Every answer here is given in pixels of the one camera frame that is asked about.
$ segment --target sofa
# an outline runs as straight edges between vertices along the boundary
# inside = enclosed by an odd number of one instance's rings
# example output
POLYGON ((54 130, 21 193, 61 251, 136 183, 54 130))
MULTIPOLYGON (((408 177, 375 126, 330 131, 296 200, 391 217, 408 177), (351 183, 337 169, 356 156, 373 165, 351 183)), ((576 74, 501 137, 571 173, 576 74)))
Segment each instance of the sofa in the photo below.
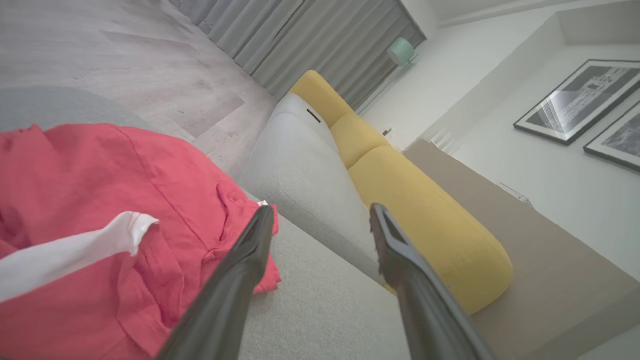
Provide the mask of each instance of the sofa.
MULTIPOLYGON (((100 122, 155 131, 112 101, 65 87, 0 89, 0 114, 0 131, 100 122)), ((253 296, 239 358, 409 358, 395 296, 282 214, 279 222, 271 253, 282 282, 253 296)))
POLYGON ((467 313, 513 278, 496 238, 314 70, 277 104, 238 181, 380 284, 373 202, 386 205, 467 313))

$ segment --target white fabric strip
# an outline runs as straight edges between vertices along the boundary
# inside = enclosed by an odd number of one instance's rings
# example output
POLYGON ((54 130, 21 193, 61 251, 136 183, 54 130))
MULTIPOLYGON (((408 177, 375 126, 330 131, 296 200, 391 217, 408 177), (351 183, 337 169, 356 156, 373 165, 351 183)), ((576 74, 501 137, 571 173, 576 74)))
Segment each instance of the white fabric strip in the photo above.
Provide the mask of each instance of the white fabric strip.
POLYGON ((0 259, 0 302, 25 294, 119 252, 138 252, 143 235, 158 219, 134 211, 102 229, 32 246, 0 259))

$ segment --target framed picture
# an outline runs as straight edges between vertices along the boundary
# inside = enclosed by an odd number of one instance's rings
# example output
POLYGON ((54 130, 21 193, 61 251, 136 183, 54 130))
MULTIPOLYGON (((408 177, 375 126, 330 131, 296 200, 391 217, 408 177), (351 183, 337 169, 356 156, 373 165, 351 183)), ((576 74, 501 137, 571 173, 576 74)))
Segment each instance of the framed picture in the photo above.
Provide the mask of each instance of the framed picture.
POLYGON ((513 126, 569 145, 640 86, 640 61, 588 60, 513 126))
POLYGON ((584 150, 640 171, 640 102, 585 145, 584 150))

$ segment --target ceiling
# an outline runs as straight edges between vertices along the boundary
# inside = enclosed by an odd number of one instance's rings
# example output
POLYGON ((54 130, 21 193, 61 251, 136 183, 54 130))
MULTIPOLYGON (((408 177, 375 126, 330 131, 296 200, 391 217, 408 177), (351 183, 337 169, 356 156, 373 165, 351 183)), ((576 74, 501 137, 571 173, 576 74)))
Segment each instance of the ceiling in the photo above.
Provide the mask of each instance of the ceiling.
POLYGON ((542 6, 567 3, 573 0, 423 0, 431 3, 441 23, 454 18, 473 15, 477 12, 504 13, 530 10, 542 6))

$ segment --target gray seat cushion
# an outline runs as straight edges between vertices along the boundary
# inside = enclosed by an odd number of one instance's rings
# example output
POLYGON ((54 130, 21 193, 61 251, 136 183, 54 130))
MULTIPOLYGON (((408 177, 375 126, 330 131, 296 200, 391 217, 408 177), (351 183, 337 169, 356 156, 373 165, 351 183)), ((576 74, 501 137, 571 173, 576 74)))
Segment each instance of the gray seat cushion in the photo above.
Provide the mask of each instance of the gray seat cushion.
POLYGON ((273 120, 280 114, 291 114, 298 117, 300 122, 302 122, 304 125, 307 125, 308 127, 311 127, 316 132, 316 134, 318 134, 318 136, 320 136, 320 138, 333 149, 333 151, 338 153, 338 145, 335 144, 333 135, 331 135, 331 131, 324 122, 324 119, 300 96, 292 92, 285 95, 278 102, 276 108, 273 109, 270 120, 273 120))
POLYGON ((60 86, 0 89, 0 131, 37 124, 43 130, 62 124, 109 123, 155 131, 126 108, 101 96, 60 86))
POLYGON ((382 282, 369 214, 340 156, 294 115, 273 118, 238 183, 276 204, 317 241, 382 282))
POLYGON ((280 217, 278 289, 249 306, 240 359, 408 359, 397 298, 280 217))

